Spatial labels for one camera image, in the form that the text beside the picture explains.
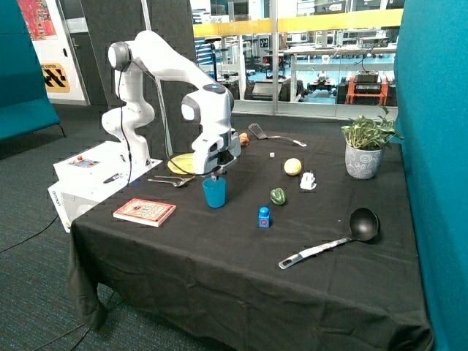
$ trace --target red book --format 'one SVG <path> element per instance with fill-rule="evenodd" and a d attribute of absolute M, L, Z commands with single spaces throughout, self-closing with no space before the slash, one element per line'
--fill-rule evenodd
<path fill-rule="evenodd" d="M 158 201 L 131 199 L 113 213 L 115 218 L 158 227 L 176 209 L 176 205 Z"/>

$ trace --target teal panel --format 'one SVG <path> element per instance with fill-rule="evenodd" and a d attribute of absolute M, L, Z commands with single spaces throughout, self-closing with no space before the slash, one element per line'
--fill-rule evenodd
<path fill-rule="evenodd" d="M 59 117 L 47 99 L 2 107 L 0 108 L 0 140 L 17 137 L 59 123 Z"/>
<path fill-rule="evenodd" d="M 44 77 L 16 0 L 0 0 L 0 140 L 33 132 L 60 120 L 45 91 Z"/>
<path fill-rule="evenodd" d="M 29 34 L 0 35 L 0 107 L 46 95 L 44 77 Z"/>
<path fill-rule="evenodd" d="M 468 1 L 406 1 L 395 64 L 405 173 L 436 350 L 468 350 L 467 23 Z"/>
<path fill-rule="evenodd" d="M 28 33 L 17 0 L 0 0 L 0 14 L 0 35 Z"/>

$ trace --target gray flower pot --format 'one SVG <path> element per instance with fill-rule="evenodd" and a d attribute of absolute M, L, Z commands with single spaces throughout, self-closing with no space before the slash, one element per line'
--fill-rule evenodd
<path fill-rule="evenodd" d="M 370 179 L 379 170 L 383 149 L 376 151 L 358 150 L 346 145 L 346 170 L 356 179 Z"/>

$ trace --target green bell pepper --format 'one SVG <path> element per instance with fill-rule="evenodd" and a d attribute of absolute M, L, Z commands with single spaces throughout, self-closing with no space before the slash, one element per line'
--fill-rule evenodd
<path fill-rule="evenodd" d="M 286 193 L 281 188 L 273 189 L 270 192 L 270 199 L 275 205 L 284 205 L 286 202 Z"/>

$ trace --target yellow lemon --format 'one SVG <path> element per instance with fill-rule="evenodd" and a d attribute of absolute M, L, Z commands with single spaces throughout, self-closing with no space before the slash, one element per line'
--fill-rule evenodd
<path fill-rule="evenodd" d="M 290 176 L 296 176 L 302 170 L 301 161 L 298 159 L 288 159 L 284 163 L 284 171 Z"/>

